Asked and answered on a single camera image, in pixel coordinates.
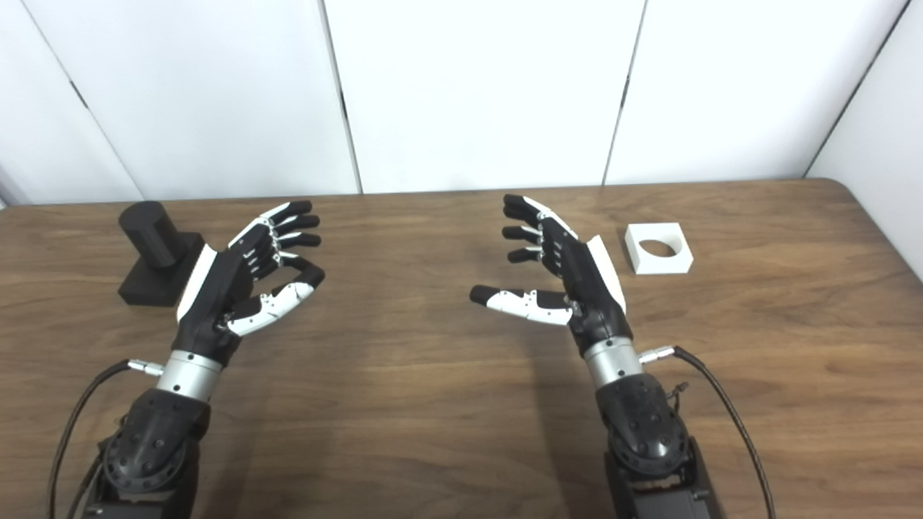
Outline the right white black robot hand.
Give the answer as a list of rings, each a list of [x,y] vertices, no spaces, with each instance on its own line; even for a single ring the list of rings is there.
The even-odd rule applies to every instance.
[[[475,285],[469,293],[472,302],[527,321],[566,326],[581,354],[600,342],[633,339],[625,298],[600,236],[581,240],[553,210],[525,196],[505,194],[503,213],[521,222],[504,227],[504,239],[528,242],[508,253],[508,262],[538,262],[561,280],[563,289]]]

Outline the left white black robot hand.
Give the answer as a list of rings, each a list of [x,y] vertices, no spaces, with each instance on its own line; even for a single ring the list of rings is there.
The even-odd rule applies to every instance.
[[[279,321],[316,291],[325,272],[293,247],[318,247],[309,200],[264,211],[224,249],[205,245],[176,309],[172,350],[227,367],[243,337]]]

